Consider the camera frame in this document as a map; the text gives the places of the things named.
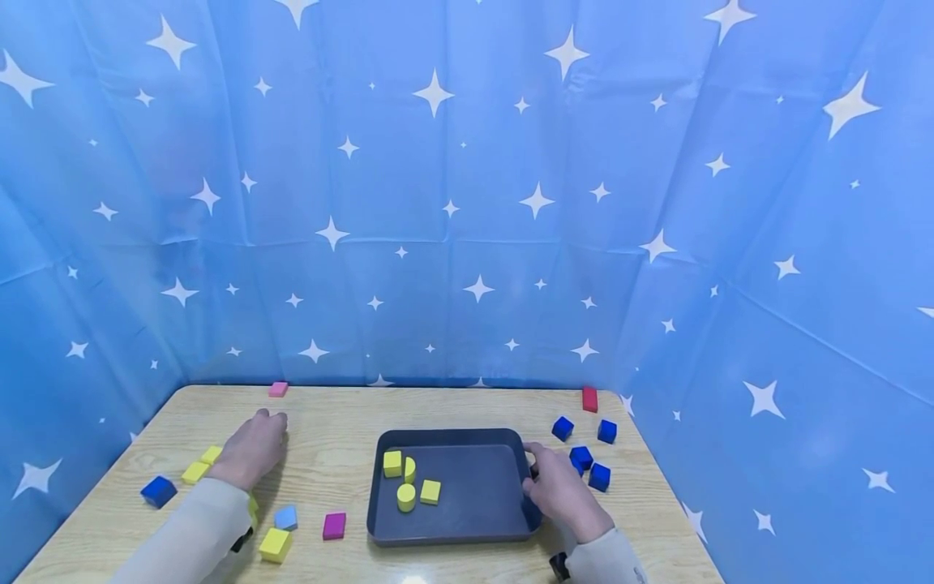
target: dark plastic tray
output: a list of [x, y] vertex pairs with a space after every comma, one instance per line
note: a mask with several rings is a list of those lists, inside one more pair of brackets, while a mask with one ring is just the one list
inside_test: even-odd
[[[437, 506], [416, 499], [403, 513], [396, 505], [401, 478], [383, 477], [383, 453], [401, 450], [416, 462], [416, 491], [441, 481]], [[522, 492], [529, 464], [522, 439], [507, 428], [390, 430], [376, 443], [366, 529], [380, 547], [524, 541], [542, 524], [542, 513]]]

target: hand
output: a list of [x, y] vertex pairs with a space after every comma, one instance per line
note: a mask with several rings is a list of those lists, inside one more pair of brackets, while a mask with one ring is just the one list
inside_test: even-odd
[[227, 440], [207, 475], [249, 492], [285, 455], [288, 425], [284, 412], [270, 416], [266, 408], [257, 410]]
[[613, 518], [600, 507], [565, 454], [538, 442], [523, 445], [535, 457], [538, 478], [522, 481], [522, 490], [547, 517], [566, 524], [577, 542], [586, 544], [613, 529]]

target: yellow cylinder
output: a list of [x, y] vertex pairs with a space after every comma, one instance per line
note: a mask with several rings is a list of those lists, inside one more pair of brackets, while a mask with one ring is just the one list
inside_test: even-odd
[[396, 491], [396, 501], [399, 503], [399, 510], [408, 513], [415, 508], [415, 487], [408, 483], [403, 483]]
[[415, 459], [409, 456], [405, 457], [405, 475], [403, 481], [410, 485], [415, 484]]

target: blue backdrop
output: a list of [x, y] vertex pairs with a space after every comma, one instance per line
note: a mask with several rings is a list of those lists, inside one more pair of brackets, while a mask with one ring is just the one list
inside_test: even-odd
[[0, 580], [175, 388], [284, 378], [611, 389], [728, 584], [929, 582], [932, 28], [3, 0]]

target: white sleeve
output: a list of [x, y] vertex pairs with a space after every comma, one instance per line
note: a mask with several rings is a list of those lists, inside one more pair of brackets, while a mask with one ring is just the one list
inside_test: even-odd
[[575, 547], [567, 567], [574, 584], [648, 584], [630, 541], [616, 528]]
[[249, 495], [203, 478], [110, 582], [199, 584], [249, 527]]

